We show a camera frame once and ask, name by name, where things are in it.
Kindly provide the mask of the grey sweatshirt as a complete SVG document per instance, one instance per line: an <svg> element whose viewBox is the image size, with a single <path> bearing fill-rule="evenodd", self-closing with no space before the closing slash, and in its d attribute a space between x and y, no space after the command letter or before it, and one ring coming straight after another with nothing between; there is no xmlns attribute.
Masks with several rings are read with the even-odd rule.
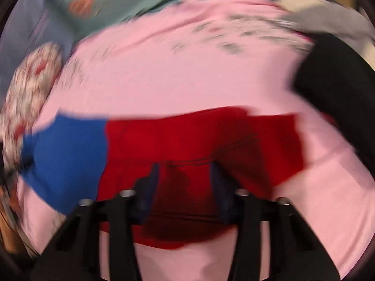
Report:
<svg viewBox="0 0 375 281"><path fill-rule="evenodd" d="M374 39L374 27L370 21L359 12L336 3L289 13L279 20L279 24L298 32L326 32L355 41Z"/></svg>

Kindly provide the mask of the black folded garment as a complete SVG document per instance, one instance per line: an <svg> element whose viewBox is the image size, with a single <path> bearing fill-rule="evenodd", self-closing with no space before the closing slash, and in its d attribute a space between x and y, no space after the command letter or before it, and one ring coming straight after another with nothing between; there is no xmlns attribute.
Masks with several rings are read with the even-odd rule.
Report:
<svg viewBox="0 0 375 281"><path fill-rule="evenodd" d="M329 33L309 33L314 46L297 69L293 90L323 114L374 173L374 70Z"/></svg>

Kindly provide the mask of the red floral folded quilt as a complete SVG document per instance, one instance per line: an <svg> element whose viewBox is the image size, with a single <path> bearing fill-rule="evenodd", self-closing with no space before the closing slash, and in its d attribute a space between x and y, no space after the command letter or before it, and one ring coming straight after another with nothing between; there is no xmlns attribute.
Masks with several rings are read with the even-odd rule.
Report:
<svg viewBox="0 0 375 281"><path fill-rule="evenodd" d="M4 168L20 163L23 135L29 132L62 70L60 46L45 43L17 67L1 110L1 143Z"/></svg>

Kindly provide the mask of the blue and red pants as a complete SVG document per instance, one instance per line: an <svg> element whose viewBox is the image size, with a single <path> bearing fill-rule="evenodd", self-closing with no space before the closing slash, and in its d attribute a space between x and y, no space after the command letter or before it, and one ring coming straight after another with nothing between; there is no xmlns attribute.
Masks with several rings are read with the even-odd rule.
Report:
<svg viewBox="0 0 375 281"><path fill-rule="evenodd" d="M50 207L70 214L81 199L109 200L158 167L136 243L176 249L229 230L219 217L210 169L220 165L240 186L270 199L304 169L296 118L221 107L161 119L74 119L59 114L24 137L21 172Z"/></svg>

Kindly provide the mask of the cream quilted pillow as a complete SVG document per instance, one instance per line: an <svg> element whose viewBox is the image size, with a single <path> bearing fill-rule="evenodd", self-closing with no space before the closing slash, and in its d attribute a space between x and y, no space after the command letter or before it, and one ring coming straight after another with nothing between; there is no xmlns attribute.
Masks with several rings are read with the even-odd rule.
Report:
<svg viewBox="0 0 375 281"><path fill-rule="evenodd" d="M329 4L329 3L333 4L335 2L330 2L326 0L280 0L278 2L278 4L281 7L285 8L290 13L297 12L299 10L309 8L311 6L317 6L317 5ZM351 46L371 67L374 67L374 39L363 39L363 40L355 41L352 39L345 39L345 38L340 38L340 37L337 37L337 38L341 39L347 45Z"/></svg>

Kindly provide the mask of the pink floral bed sheet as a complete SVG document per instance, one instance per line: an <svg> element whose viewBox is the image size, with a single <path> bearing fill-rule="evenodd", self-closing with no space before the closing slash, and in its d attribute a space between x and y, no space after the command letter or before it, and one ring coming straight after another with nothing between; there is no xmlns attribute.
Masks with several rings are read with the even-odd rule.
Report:
<svg viewBox="0 0 375 281"><path fill-rule="evenodd" d="M314 42L309 33L279 24L286 13L265 0L182 0L90 36L63 67L29 134L59 114L161 119L221 107L254 116L292 114L305 166L266 200L288 198L325 247L339 280L347 280L374 265L374 173L336 123L293 90ZM62 214L22 176L19 198L23 229L41 256L80 201ZM141 224L132 226L141 280L229 280L238 228L224 222L229 230L220 236L176 249L136 243L134 228ZM259 280L269 280L269 232L263 221ZM100 280L111 280L107 222L99 233Z"/></svg>

